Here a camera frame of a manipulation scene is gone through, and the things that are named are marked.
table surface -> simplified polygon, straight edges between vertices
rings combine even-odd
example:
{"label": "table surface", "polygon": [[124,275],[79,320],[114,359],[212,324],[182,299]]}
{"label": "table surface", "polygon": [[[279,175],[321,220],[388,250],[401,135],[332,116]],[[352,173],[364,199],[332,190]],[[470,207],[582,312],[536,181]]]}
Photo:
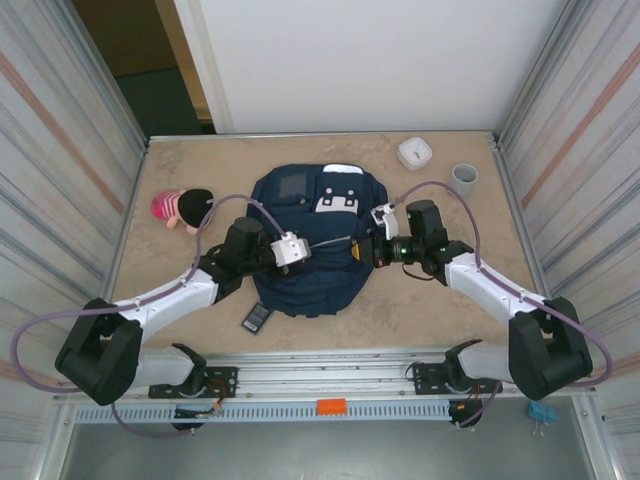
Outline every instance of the table surface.
{"label": "table surface", "polygon": [[[420,136],[433,149],[429,165],[407,171],[397,146]],[[491,266],[532,289],[511,212],[484,132],[424,132],[262,138],[203,137],[152,142],[145,160],[131,226],[116,281],[114,299],[130,298],[182,274],[194,253],[194,237],[180,224],[168,230],[150,212],[161,190],[203,187],[216,197],[250,195],[253,185],[279,165],[352,163],[386,185],[389,198],[425,180],[448,181],[458,163],[469,163],[479,180],[468,202],[482,236],[482,257]],[[438,187],[414,193],[409,201],[433,199],[450,239],[474,244],[473,230],[459,202]],[[228,202],[203,235],[203,248],[224,239],[233,220],[243,216],[241,200]],[[408,232],[399,212],[400,231]],[[335,316],[314,319],[276,312],[258,335],[240,326],[258,300],[253,282],[224,301],[193,312],[155,335],[148,345],[173,342],[201,354],[278,352],[341,348],[450,346],[471,338],[506,342],[506,330],[464,295],[438,282],[420,282],[399,265],[375,270],[360,294]]]}

